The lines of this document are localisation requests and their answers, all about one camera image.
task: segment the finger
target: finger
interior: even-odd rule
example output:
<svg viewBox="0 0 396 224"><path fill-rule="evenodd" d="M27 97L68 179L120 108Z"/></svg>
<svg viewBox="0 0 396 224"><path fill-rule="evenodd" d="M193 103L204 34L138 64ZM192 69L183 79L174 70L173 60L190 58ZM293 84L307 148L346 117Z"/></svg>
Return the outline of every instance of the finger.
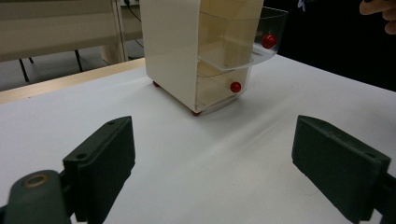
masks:
<svg viewBox="0 0 396 224"><path fill-rule="evenodd" d="M384 18L386 21L396 21L396 8L383 11L382 18Z"/></svg>
<svg viewBox="0 0 396 224"><path fill-rule="evenodd" d="M389 0L389 1L374 0L368 3L361 1L361 4L359 5L359 10L361 12L361 15L371 15L377 12L382 12L393 8L396 8L396 0Z"/></svg>
<svg viewBox="0 0 396 224"><path fill-rule="evenodd" d="M390 21L385 25L385 32L389 35L396 35L396 21Z"/></svg>

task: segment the black background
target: black background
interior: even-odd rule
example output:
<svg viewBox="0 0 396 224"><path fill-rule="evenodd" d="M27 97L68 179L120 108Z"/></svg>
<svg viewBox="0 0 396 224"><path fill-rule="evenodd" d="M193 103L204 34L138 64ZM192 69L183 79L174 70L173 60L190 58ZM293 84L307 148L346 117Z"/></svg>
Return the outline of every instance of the black background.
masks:
<svg viewBox="0 0 396 224"><path fill-rule="evenodd" d="M362 16L361 0L265 0L289 12L278 54L396 91L396 35L385 33L381 13Z"/></svg>

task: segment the clear plastic drawer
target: clear plastic drawer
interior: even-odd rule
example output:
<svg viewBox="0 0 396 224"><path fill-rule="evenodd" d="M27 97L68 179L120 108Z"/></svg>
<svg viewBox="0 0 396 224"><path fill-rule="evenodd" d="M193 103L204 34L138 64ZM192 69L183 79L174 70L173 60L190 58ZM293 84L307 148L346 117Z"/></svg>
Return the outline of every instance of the clear plastic drawer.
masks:
<svg viewBox="0 0 396 224"><path fill-rule="evenodd" d="M257 19L200 12L198 58L223 71L264 62L277 53L287 15L269 7L263 7Z"/></svg>
<svg viewBox="0 0 396 224"><path fill-rule="evenodd" d="M196 109L207 110L226 104L246 90L249 68L221 71L199 62L196 89Z"/></svg>

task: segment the white table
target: white table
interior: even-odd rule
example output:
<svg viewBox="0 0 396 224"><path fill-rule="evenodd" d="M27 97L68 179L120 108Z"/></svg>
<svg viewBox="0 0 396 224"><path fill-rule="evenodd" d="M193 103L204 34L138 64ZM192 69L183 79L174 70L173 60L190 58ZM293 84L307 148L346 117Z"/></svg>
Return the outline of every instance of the white table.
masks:
<svg viewBox="0 0 396 224"><path fill-rule="evenodd" d="M396 92L278 55L253 66L236 102L199 117L155 88L144 66L4 103L0 114L1 205L20 177L62 171L62 159L102 124L132 116L136 165L112 224L350 223L291 161L298 115L396 159Z"/></svg>

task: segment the red ball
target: red ball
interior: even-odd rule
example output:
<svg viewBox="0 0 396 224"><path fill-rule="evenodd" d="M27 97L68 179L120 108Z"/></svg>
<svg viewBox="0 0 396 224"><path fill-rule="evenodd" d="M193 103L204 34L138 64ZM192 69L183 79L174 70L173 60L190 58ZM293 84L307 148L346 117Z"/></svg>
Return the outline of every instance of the red ball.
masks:
<svg viewBox="0 0 396 224"><path fill-rule="evenodd" d="M276 45L276 36L274 35L264 35L262 37L262 46L265 49L271 49Z"/></svg>
<svg viewBox="0 0 396 224"><path fill-rule="evenodd" d="M230 85L230 90L232 92L240 92L242 90L242 85L239 82L233 82Z"/></svg>

